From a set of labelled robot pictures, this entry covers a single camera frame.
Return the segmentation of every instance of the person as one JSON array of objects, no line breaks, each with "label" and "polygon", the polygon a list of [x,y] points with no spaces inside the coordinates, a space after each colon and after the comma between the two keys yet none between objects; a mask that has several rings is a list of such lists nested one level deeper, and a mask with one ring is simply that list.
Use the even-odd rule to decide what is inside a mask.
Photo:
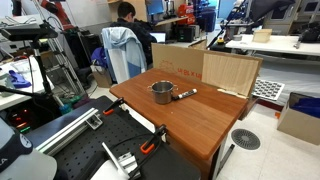
[{"label": "person", "polygon": [[152,64],[151,43],[156,43],[157,40],[144,28],[143,22],[134,19],[136,10],[132,4],[128,2],[121,2],[118,7],[117,22],[111,23],[110,27],[126,27],[132,30],[140,41],[143,52],[146,56],[147,65]]}]

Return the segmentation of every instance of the dark hair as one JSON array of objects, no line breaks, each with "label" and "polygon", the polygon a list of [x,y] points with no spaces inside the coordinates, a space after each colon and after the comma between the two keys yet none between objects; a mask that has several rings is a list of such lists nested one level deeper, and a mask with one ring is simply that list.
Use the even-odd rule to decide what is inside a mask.
[{"label": "dark hair", "polygon": [[120,3],[118,7],[118,17],[124,18],[129,13],[132,13],[132,16],[136,15],[136,10],[134,9],[133,5],[128,2]]}]

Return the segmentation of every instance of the saucepan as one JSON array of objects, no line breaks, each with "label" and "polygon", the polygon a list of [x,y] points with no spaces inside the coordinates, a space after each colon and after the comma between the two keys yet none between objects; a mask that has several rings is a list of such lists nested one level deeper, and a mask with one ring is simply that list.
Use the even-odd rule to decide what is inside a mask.
[{"label": "saucepan", "polygon": [[148,90],[152,91],[154,101],[158,104],[168,104],[172,101],[172,93],[173,89],[176,87],[178,90],[177,85],[174,85],[170,81],[159,81],[153,83],[151,86],[148,86]]}]

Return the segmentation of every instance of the clamp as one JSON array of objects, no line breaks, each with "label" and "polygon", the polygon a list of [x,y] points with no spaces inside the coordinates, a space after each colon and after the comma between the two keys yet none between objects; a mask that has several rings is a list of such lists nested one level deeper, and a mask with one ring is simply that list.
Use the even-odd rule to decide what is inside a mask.
[{"label": "clamp", "polygon": [[121,106],[121,105],[123,105],[125,103],[125,101],[124,101],[124,98],[123,97],[121,97],[121,98],[119,98],[119,99],[117,99],[116,101],[114,101],[107,109],[105,109],[104,111],[102,111],[102,113],[104,114],[104,115],[110,115],[110,114],[112,114],[113,112],[114,112],[114,108],[116,107],[116,106]]},{"label": "clamp", "polygon": [[156,129],[156,131],[154,132],[154,134],[152,135],[152,137],[150,137],[149,140],[147,140],[145,143],[143,143],[140,146],[140,151],[143,154],[149,154],[154,148],[155,145],[153,144],[153,140],[158,137],[158,136],[162,136],[163,134],[165,134],[167,131],[166,129],[166,125],[162,124],[159,128]]}]

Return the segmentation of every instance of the floor drain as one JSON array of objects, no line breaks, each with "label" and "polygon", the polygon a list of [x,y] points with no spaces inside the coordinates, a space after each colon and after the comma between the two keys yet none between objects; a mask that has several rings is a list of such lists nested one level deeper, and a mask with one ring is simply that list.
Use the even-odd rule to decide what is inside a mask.
[{"label": "floor drain", "polygon": [[259,138],[248,130],[236,129],[232,131],[231,137],[238,146],[244,149],[255,150],[260,147]]}]

